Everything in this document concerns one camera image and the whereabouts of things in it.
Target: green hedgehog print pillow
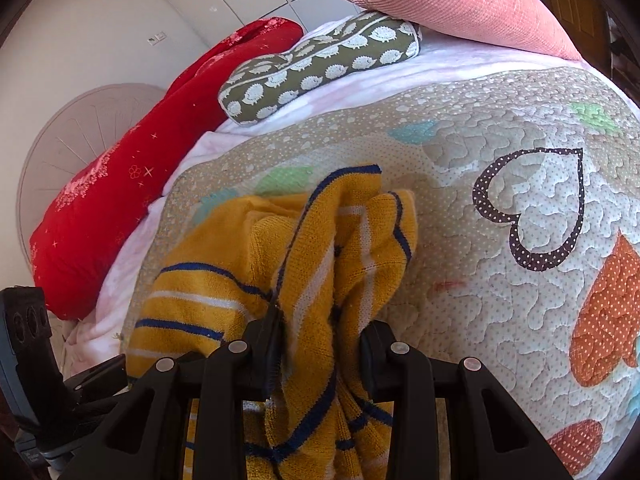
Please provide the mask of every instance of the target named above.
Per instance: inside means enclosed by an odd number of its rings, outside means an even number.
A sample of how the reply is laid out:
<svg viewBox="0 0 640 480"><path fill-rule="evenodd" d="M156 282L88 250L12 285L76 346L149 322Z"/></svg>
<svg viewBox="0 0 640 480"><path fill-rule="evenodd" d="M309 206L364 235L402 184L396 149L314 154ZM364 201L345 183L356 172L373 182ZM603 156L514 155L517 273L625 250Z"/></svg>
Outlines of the green hedgehog print pillow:
<svg viewBox="0 0 640 480"><path fill-rule="evenodd" d="M218 102L236 123L255 124L314 88L417 56L420 39L414 23L363 12L286 52L242 63L222 85Z"/></svg>

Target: brown polka dot heart outline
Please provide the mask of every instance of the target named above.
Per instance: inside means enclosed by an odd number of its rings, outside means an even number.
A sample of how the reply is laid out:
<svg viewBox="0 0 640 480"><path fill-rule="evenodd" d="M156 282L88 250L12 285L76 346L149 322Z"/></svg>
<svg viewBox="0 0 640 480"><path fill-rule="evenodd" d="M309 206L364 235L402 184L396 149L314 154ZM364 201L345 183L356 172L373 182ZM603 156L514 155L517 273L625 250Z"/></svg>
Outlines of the brown polka dot heart outline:
<svg viewBox="0 0 640 480"><path fill-rule="evenodd" d="M568 238L556 250L550 253L532 253L525 248L520 242L520 233L518 232L518 222L520 221L520 213L508 214L498 211L489 200L489 185L494 177L509 162L523 155L530 153L555 153L557 155L577 155L578 157L578 218L575 226L569 234ZM564 262L571 251L574 250L575 242L582 230L582 222L584 221L584 180L582 177L582 148L535 148L533 150L519 150L503 155L492 162L478 177L473 189L474 206L478 212L486 219L497 224L511 224L511 233L509 236L509 247L516 263L527 270L535 272L543 272L547 269L553 269Z"/></svg>

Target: towel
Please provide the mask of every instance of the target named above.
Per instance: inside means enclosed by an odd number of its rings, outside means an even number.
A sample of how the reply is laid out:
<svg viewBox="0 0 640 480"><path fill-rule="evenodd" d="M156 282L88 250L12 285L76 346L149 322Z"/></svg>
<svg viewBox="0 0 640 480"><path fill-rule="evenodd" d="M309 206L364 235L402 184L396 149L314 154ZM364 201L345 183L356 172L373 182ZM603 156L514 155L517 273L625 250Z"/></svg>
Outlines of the towel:
<svg viewBox="0 0 640 480"><path fill-rule="evenodd" d="M172 251L143 306L127 351L133 377L162 356L209 355L279 304L278 387L244 403L250 479L385 477L392 405L367 400L358 338L398 288L417 221L410 191L380 188L368 165L334 171L310 195L222 203ZM191 443L196 412L195 401Z"/></svg>

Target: white stripe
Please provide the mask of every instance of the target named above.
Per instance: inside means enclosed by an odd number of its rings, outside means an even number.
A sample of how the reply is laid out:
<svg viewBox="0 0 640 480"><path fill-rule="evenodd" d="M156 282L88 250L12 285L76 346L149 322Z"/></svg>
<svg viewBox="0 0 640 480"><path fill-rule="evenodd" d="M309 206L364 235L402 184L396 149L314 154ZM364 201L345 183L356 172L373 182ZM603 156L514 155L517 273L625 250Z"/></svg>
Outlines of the white stripe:
<svg viewBox="0 0 640 480"><path fill-rule="evenodd" d="M332 263L334 262L334 245L329 244L324 252L322 261L311 280L306 284L305 290L302 291L295 306L293 307L293 315L291 319L291 330L289 332L289 355L293 356L298 347L298 335L300 328L305 320L306 311L313 304L322 288L322 284L326 281Z"/></svg>
<svg viewBox="0 0 640 480"><path fill-rule="evenodd" d="M177 359L182 355L186 354L183 352L181 354L175 354L171 352L154 352L152 350L143 350L142 348L128 348L127 355L135 355L136 357L144 357L148 359L160 359L162 357L170 357L171 359Z"/></svg>
<svg viewBox="0 0 640 480"><path fill-rule="evenodd" d="M235 310L244 316L247 321L254 320L255 317L244 305L239 301L234 300L222 300L221 298L210 298L209 296L201 296L199 294L189 294L187 292L178 292L176 290L156 290L152 292L148 299L152 298L173 298L174 300L193 301L194 303L201 303L207 306L216 306L218 308L226 308L228 310Z"/></svg>
<svg viewBox="0 0 640 480"><path fill-rule="evenodd" d="M281 410L286 406L286 402L282 397L282 392L276 390L269 399L264 401L265 408L270 410Z"/></svg>
<svg viewBox="0 0 640 480"><path fill-rule="evenodd" d="M367 469L373 469L375 467L380 467L389 462L389 452L385 451L382 455L372 458L371 460L367 460L362 463L362 470L366 471Z"/></svg>
<svg viewBox="0 0 640 480"><path fill-rule="evenodd" d="M252 400L243 400L242 410L245 412L262 413L264 411L264 403L254 402Z"/></svg>
<svg viewBox="0 0 640 480"><path fill-rule="evenodd" d="M371 228L369 226L369 216L365 209L360 219L360 259L364 267L364 290L360 298L360 309L358 310L358 333L362 332L371 321L373 310L373 289L374 275L376 273L376 263L371 257Z"/></svg>
<svg viewBox="0 0 640 480"><path fill-rule="evenodd" d="M338 216L362 215L365 207L363 205L346 205L338 208Z"/></svg>
<svg viewBox="0 0 640 480"><path fill-rule="evenodd" d="M331 460L329 460L329 462L326 465L326 468L324 469L324 476L322 477L322 480L335 480L334 459L335 459L335 452L334 452L334 456L331 458Z"/></svg>

